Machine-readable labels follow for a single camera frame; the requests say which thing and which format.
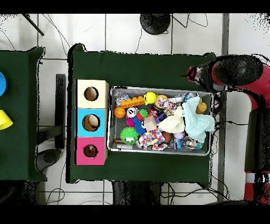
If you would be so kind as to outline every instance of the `table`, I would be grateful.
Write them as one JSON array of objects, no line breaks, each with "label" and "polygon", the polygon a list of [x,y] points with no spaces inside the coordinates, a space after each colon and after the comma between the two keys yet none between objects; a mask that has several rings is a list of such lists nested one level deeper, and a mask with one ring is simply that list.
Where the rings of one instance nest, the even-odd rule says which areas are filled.
[{"label": "table", "polygon": [[69,50],[67,96],[67,182],[80,180],[132,180],[155,182],[200,182],[209,186],[207,156],[160,155],[111,152],[103,166],[74,165],[75,79],[105,80],[111,86],[133,86],[203,91],[181,78],[190,66],[215,59],[213,53],[199,55],[151,55],[86,52],[82,44]]}]

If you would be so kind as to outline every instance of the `yellow box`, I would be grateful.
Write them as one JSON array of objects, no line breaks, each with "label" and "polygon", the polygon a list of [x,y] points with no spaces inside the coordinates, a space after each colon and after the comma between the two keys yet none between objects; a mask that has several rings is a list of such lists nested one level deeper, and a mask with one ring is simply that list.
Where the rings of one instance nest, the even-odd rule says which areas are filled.
[{"label": "yellow box", "polygon": [[109,84],[105,80],[77,80],[78,108],[106,109]]}]

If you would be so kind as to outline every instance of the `light blue cloth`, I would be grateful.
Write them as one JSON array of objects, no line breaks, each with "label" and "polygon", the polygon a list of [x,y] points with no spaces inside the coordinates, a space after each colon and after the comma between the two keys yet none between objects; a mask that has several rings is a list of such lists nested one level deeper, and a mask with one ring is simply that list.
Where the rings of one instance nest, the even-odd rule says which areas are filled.
[{"label": "light blue cloth", "polygon": [[183,102],[183,117],[185,118],[185,131],[189,137],[204,143],[206,133],[215,129],[215,120],[210,115],[197,114],[196,108],[199,104],[199,97],[193,97]]}]

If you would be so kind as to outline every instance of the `wooden block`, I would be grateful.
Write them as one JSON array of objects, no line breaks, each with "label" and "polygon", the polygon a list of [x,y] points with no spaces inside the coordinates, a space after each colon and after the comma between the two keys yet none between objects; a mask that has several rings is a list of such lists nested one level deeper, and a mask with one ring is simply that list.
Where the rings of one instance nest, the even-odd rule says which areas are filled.
[{"label": "wooden block", "polygon": [[78,108],[108,107],[109,84],[104,80],[77,80]]},{"label": "wooden block", "polygon": [[144,128],[149,132],[157,128],[157,122],[154,116],[146,117],[144,120]]},{"label": "wooden block", "polygon": [[104,165],[108,155],[106,137],[78,137],[75,165]]},{"label": "wooden block", "polygon": [[77,137],[105,137],[107,109],[77,109]]}]

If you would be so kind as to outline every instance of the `green tablecloth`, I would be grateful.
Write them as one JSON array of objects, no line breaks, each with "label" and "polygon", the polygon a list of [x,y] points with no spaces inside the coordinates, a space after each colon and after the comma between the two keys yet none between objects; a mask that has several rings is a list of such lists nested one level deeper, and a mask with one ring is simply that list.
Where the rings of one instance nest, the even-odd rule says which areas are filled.
[{"label": "green tablecloth", "polygon": [[190,66],[213,60],[213,53],[198,55],[150,55],[113,52],[85,52],[83,45],[69,51],[69,87],[67,138],[67,181],[133,180],[157,182],[200,182],[208,186],[209,155],[164,155],[152,153],[111,152],[103,166],[74,165],[75,79],[106,80],[111,86],[133,86],[163,89],[203,89],[181,78]]},{"label": "green tablecloth", "polygon": [[37,61],[44,48],[0,51],[0,72],[8,82],[0,97],[13,125],[0,130],[0,180],[42,181],[34,164],[37,144]]}]

